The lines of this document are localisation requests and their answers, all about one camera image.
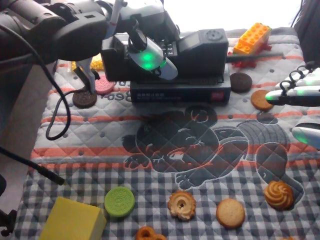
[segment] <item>bear's ear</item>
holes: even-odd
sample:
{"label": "bear's ear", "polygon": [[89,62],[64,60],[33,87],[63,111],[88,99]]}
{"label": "bear's ear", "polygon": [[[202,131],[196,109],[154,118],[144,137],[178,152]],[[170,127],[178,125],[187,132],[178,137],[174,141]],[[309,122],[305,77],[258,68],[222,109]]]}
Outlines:
{"label": "bear's ear", "polygon": [[137,144],[136,144],[136,135],[126,135],[122,138],[122,145],[124,149],[132,154],[139,153]]}
{"label": "bear's ear", "polygon": [[270,112],[259,112],[256,119],[261,124],[277,124],[278,119]]}
{"label": "bear's ear", "polygon": [[189,116],[191,120],[208,127],[215,125],[218,121],[216,111],[209,106],[190,106],[185,110],[185,115]]}

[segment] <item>quilted mat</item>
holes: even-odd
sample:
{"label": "quilted mat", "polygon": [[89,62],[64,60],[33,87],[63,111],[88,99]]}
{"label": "quilted mat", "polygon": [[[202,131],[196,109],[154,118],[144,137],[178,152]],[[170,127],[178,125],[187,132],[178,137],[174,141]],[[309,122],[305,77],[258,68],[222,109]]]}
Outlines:
{"label": "quilted mat", "polygon": [[[244,31],[227,33],[230,47]],[[273,90],[304,63],[292,28],[274,29],[269,44],[285,57],[262,59],[254,69],[229,65],[230,74],[247,73],[253,85],[248,93],[232,92],[225,106],[132,104],[124,79],[89,109],[78,109],[68,95],[71,126],[62,138],[49,141],[45,132],[60,98],[51,90],[31,158],[66,178],[66,185],[28,171],[13,239],[38,239],[57,196],[104,209],[106,193],[117,186],[132,190],[135,206],[125,218],[105,212],[103,240],[132,240],[146,225],[168,240],[320,239],[320,153],[291,134],[299,123],[319,121],[320,108],[284,105],[265,113],[252,106],[254,91]],[[55,73],[62,90],[81,88],[64,66],[59,61]],[[61,105],[51,136],[65,123]],[[292,209],[276,211],[266,203],[263,191],[271,180],[291,186]],[[177,190],[196,200],[190,221],[169,213],[169,197]],[[237,229],[226,230],[217,221],[217,205],[226,198],[244,206],[245,220]]]}

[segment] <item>cookie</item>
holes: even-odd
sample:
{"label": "cookie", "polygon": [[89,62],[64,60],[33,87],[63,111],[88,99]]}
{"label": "cookie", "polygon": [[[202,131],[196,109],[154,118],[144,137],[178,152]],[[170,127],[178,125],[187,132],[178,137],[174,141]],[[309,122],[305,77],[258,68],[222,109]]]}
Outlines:
{"label": "cookie", "polygon": [[171,216],[188,221],[196,213],[196,200],[186,191],[177,191],[171,195],[168,208]]}
{"label": "cookie", "polygon": [[97,94],[104,95],[112,92],[115,87],[113,81],[108,81],[105,75],[100,76],[100,79],[95,80],[95,91]]}
{"label": "cookie", "polygon": [[231,90],[235,93],[246,93],[252,87],[252,78],[243,72],[230,75]]}
{"label": "cookie", "polygon": [[274,107],[272,104],[267,102],[267,93],[267,90],[258,90],[251,95],[251,103],[256,109],[267,112]]}
{"label": "cookie", "polygon": [[237,200],[222,200],[216,209],[216,218],[227,229],[236,229],[245,221],[245,209]]}
{"label": "cookie", "polygon": [[266,202],[278,211],[288,210],[294,204],[291,187],[282,181],[271,181],[263,193]]}
{"label": "cookie", "polygon": [[161,234],[156,234],[152,227],[143,226],[136,233],[135,240],[167,240],[167,238]]}
{"label": "cookie", "polygon": [[88,109],[96,104],[97,93],[91,93],[89,90],[75,92],[72,101],[77,108]]}
{"label": "cookie", "polygon": [[104,207],[111,217],[121,218],[131,213],[135,202],[135,196],[129,188],[118,186],[108,191]]}

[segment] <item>black box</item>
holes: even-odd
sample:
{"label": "black box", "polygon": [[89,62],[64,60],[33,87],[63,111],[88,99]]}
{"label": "black box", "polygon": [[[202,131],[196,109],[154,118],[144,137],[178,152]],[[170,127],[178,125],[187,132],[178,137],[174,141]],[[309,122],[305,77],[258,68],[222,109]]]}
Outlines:
{"label": "black box", "polygon": [[144,81],[130,83],[133,103],[150,102],[215,102],[227,103],[231,92],[228,65],[223,76],[181,79],[172,81]]}

